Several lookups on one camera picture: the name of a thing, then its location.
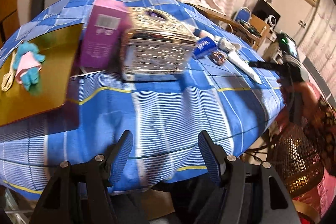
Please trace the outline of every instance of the bolt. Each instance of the bolt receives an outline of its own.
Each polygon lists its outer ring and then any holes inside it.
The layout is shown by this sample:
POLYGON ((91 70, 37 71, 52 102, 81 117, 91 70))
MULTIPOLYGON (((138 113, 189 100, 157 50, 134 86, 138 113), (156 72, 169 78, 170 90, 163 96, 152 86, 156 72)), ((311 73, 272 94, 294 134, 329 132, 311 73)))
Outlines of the bolt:
POLYGON ((69 162, 67 162, 66 160, 61 162, 59 166, 61 166, 62 168, 65 168, 69 165, 69 162))
POLYGON ((94 158, 96 161, 103 161, 105 159, 104 155, 97 155, 94 158))
POLYGON ((236 158, 235 156, 233 156, 233 155, 229 155, 229 156, 227 156, 226 158, 227 158, 228 161, 231 161, 231 162, 235 162, 236 159, 237 159, 237 158, 236 158))
POLYGON ((264 162, 262 163, 262 165, 263 165, 263 167, 266 168, 266 169, 271 168, 271 164, 270 164, 269 162, 267 162, 267 161, 264 161, 264 162))

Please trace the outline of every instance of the pink box top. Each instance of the pink box top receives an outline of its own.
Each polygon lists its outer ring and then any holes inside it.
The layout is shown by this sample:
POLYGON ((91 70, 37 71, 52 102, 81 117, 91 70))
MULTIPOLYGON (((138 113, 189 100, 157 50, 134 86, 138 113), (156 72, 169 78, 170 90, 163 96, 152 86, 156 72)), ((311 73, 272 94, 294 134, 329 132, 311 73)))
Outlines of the pink box top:
POLYGON ((117 0, 95 0, 93 4, 96 6, 113 8, 114 10, 128 12, 127 6, 123 2, 117 0))

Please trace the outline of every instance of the blue small box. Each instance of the blue small box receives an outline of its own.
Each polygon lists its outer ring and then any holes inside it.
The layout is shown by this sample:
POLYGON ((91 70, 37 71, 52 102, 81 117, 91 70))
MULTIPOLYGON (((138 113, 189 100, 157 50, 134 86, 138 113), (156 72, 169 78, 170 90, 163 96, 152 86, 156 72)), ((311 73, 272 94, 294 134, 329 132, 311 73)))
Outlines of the blue small box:
POLYGON ((210 37, 203 37, 197 42, 194 58, 199 59, 217 49, 216 43, 210 37))

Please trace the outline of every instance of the patterned sleeve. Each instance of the patterned sleeve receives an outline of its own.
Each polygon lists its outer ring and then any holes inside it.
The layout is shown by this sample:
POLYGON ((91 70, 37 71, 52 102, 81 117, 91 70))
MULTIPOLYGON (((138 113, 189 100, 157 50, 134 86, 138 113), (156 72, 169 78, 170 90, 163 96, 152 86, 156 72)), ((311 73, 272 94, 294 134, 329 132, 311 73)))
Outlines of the patterned sleeve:
POLYGON ((336 176, 336 109, 322 96, 319 99, 319 107, 304 132, 316 147, 327 172, 336 176))

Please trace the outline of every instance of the yellow stripe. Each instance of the yellow stripe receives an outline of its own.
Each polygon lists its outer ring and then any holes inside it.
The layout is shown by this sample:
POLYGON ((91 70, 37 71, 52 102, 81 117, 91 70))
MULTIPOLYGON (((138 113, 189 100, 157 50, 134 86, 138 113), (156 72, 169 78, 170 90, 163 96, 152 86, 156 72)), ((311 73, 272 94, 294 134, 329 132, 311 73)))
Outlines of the yellow stripe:
POLYGON ((67 101, 78 104, 78 105, 84 105, 87 101, 91 100, 93 97, 95 97, 99 92, 102 90, 113 90, 113 91, 118 91, 118 92, 123 92, 123 93, 131 93, 131 90, 122 90, 122 89, 117 89, 117 88, 112 88, 110 86, 102 86, 98 89, 96 89, 89 97, 85 98, 84 100, 77 101, 71 98, 67 98, 67 101))
MULTIPOLYGON (((277 88, 271 87, 270 89, 278 90, 279 87, 277 87, 277 88)), ((240 91, 240 90, 251 90, 251 88, 221 88, 221 89, 217 89, 217 91, 219 91, 219 92, 227 91, 227 90, 240 91)))
POLYGON ((13 183, 9 183, 7 180, 3 180, 4 183, 16 188, 16 189, 19 189, 19 190, 23 190, 23 191, 26 191, 28 193, 32 193, 32 194, 42 194, 42 191, 36 191, 36 190, 31 190, 31 189, 28 189, 26 187, 23 187, 23 186, 18 186, 18 185, 15 185, 13 183))
POLYGON ((177 171, 184 171, 184 170, 190 170, 190 169, 206 169, 206 166, 200 166, 200 165, 194 165, 194 166, 186 166, 186 167, 180 167, 177 169, 177 171))

